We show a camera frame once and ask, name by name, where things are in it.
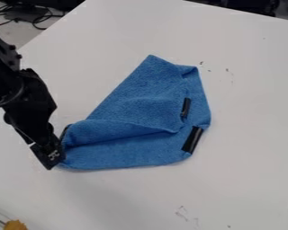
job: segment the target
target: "black robotic arm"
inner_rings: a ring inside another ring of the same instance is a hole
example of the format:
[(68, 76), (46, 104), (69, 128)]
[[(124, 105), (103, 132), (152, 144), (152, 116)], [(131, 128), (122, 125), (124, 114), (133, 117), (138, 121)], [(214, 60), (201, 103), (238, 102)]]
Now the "black robotic arm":
[(57, 108), (47, 86), (32, 69), (20, 69), (14, 45), (0, 39), (0, 108), (4, 121), (12, 125), (40, 162), (51, 169), (65, 155), (49, 123)]

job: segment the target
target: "folded towel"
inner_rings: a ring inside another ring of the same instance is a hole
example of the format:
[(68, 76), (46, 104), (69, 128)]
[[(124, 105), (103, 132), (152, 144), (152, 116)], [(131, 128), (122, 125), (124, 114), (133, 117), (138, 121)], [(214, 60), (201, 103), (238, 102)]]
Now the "folded towel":
[[(185, 98), (191, 99), (182, 116)], [(64, 168), (96, 170), (182, 161), (193, 127), (211, 113), (198, 70), (148, 56), (89, 116), (63, 138)]]

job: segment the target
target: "yellow object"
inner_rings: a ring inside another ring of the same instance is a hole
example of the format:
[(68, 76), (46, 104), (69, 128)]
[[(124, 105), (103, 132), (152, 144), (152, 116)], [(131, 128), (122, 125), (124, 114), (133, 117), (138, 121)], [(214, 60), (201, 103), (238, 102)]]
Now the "yellow object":
[(25, 224), (21, 223), (19, 220), (11, 220), (6, 223), (4, 230), (28, 230)]

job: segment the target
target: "white table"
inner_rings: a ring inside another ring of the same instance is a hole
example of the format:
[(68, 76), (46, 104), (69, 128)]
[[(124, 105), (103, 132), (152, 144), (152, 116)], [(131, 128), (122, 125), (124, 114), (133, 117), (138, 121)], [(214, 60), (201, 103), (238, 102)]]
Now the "white table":
[(212, 112), (180, 164), (48, 172), (0, 111), (0, 208), (30, 229), (288, 230), (288, 21), (180, 0), (90, 0), (20, 51), (58, 104), (58, 134), (148, 54), (203, 61)]

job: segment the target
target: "gray floor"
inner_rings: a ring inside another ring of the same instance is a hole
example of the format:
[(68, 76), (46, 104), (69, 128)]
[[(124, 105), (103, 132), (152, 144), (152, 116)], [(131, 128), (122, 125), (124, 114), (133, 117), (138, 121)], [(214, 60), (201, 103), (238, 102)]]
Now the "gray floor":
[[(49, 27), (59, 18), (50, 18), (46, 22), (41, 22), (40, 27)], [(5, 22), (6, 19), (0, 16), (0, 22)], [(14, 44), (17, 48), (22, 47), (30, 40), (39, 35), (42, 31), (35, 29), (30, 23), (27, 22), (10, 22), (6, 25), (0, 26), (0, 38), (9, 44)]]

